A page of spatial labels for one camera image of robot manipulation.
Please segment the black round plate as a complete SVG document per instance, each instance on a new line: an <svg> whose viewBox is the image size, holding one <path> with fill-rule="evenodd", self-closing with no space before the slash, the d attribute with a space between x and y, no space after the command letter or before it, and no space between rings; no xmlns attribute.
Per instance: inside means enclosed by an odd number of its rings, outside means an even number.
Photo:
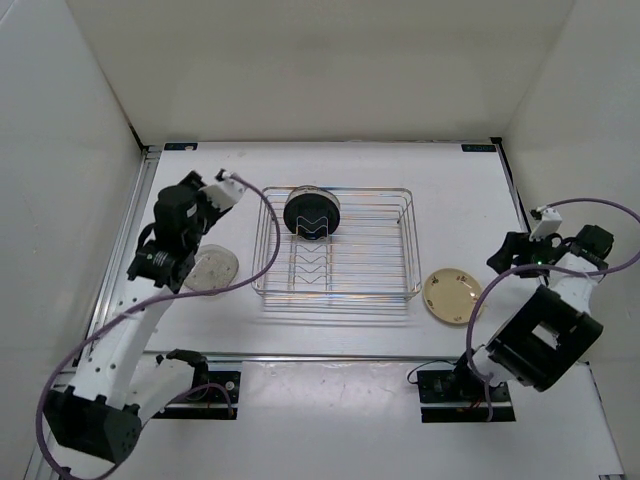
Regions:
<svg viewBox="0 0 640 480"><path fill-rule="evenodd" d="M283 220L292 234L309 241L319 240L337 230L341 220L340 203L331 193L291 194L285 203Z"/></svg>

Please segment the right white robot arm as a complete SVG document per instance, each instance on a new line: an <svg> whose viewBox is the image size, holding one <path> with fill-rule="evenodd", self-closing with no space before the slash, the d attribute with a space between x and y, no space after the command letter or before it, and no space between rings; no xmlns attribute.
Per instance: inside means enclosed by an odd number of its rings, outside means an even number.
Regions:
<svg viewBox="0 0 640 480"><path fill-rule="evenodd" d="M605 270L614 236L597 225L586 225L574 236L553 242L552 233L532 240L524 232L509 232L487 265L502 274L510 267L533 264L521 278L547 275L545 264L578 271L578 276L560 276L540 285L524 305L493 335L486 346L472 353L474 365L463 365L449 375L449 387L460 399L470 400L486 384L479 368L492 375L491 386L511 379L539 392L548 390L581 357L603 332L590 314L589 300L599 276L589 271Z"/></svg>

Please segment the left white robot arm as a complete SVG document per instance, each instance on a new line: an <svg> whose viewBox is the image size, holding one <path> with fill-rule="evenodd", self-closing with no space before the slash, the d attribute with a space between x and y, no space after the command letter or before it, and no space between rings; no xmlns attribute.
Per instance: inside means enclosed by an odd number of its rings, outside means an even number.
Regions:
<svg viewBox="0 0 640 480"><path fill-rule="evenodd" d="M203 237L241 200L248 184L220 170L206 183L189 172L161 189L153 220L139 234L126 276L146 293L123 302L116 316L83 340L61 362L81 361L67 386L54 387L56 368L40 395L36 442L46 462L61 474L46 436L58 445L121 465L132 453L147 422L176 399L206 395L210 377L206 360L195 351L174 349L141 379L135 371L162 316L176 300L197 298L183 285L195 267Z"/></svg>

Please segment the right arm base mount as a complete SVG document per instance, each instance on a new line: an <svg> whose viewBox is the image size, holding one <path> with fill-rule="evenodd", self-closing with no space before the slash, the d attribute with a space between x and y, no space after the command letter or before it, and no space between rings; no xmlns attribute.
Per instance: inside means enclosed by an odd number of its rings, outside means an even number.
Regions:
<svg viewBox="0 0 640 480"><path fill-rule="evenodd" d="M424 424L509 423L516 421L511 395L505 383L485 388L473 374L458 375L452 366L427 368L406 375L418 389Z"/></svg>

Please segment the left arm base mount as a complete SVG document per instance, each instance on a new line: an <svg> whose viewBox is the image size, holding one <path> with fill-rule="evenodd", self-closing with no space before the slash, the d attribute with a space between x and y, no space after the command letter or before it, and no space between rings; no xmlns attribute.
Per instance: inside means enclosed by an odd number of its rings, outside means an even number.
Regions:
<svg viewBox="0 0 640 480"><path fill-rule="evenodd" d="M153 416L158 420L236 420L239 409L242 366L210 363L208 375L197 381L198 390L169 404Z"/></svg>

